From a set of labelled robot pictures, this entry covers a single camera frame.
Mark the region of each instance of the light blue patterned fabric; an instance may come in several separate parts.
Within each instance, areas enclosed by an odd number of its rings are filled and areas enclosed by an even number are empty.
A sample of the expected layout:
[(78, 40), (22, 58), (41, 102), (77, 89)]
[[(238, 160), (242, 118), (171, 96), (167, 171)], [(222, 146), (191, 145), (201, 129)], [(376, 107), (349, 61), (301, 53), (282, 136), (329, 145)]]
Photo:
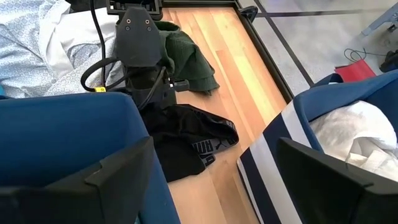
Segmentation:
[[(49, 49), (56, 46), (56, 42), (49, 44), (55, 26), (69, 10), (70, 5), (64, 0), (0, 0), (0, 85), (7, 96), (26, 98), (84, 92), (80, 77), (101, 59), (99, 40), (73, 46), (65, 52), (69, 60), (64, 72), (54, 69), (57, 58), (49, 58)], [(113, 45), (114, 36), (106, 40), (107, 57), (113, 52)], [(112, 83), (122, 75), (121, 64), (109, 65), (107, 73), (107, 83)], [(98, 86), (100, 70), (86, 84)]]

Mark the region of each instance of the green towel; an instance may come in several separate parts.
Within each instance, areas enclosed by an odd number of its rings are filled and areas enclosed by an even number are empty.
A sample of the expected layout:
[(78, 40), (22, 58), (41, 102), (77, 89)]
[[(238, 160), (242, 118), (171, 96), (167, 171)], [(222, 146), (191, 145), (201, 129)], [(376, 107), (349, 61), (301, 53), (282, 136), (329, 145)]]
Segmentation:
[(188, 34), (171, 22), (155, 22), (162, 43), (161, 62), (174, 80), (188, 80), (190, 91), (210, 93), (217, 89), (214, 69)]

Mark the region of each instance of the blue fabric upholstery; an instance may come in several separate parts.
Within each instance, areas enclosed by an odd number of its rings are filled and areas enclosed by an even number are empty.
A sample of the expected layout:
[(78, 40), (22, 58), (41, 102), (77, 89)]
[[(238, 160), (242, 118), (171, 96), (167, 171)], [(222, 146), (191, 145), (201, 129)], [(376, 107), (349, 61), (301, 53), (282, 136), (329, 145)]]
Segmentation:
[[(0, 100), (0, 187), (43, 187), (148, 136), (130, 97), (84, 93)], [(180, 223), (156, 157), (142, 224)]]

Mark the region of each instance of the black metal frame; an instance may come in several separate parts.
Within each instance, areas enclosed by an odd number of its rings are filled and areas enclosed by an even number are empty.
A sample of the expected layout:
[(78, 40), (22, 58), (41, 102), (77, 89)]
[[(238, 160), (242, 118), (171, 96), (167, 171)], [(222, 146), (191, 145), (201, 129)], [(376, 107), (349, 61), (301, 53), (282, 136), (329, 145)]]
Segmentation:
[(162, 3), (163, 8), (166, 7), (232, 7), (236, 14), (239, 17), (243, 27), (245, 28), (246, 32), (248, 33), (251, 41), (253, 42), (254, 46), (256, 47), (257, 51), (259, 52), (260, 57), (262, 58), (264, 64), (268, 68), (269, 73), (271, 74), (272, 78), (275, 81), (280, 93), (284, 97), (284, 100), (288, 103), (290, 102), (294, 95), (290, 90), (289, 86), (287, 85), (285, 79), (283, 78), (282, 74), (280, 73), (277, 65), (275, 64), (274, 60), (272, 59), (270, 53), (266, 49), (266, 46), (262, 43), (258, 33), (254, 29), (251, 21), (241, 15), (240, 9), (242, 9), (241, 4), (238, 0), (225, 0), (225, 1), (212, 1), (212, 0), (164, 0)]

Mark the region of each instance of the navy and white stripe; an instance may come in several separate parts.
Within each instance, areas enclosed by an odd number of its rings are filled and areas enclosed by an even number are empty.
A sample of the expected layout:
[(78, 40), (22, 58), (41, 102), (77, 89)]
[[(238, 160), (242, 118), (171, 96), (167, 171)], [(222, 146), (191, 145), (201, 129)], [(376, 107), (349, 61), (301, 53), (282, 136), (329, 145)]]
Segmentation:
[(322, 152), (309, 121), (357, 100), (366, 100), (376, 90), (394, 83), (398, 72), (357, 83), (341, 82), (332, 75), (294, 98), (262, 135), (238, 159), (238, 169), (260, 223), (301, 224), (300, 214), (289, 196), (275, 161), (276, 144), (287, 137)]

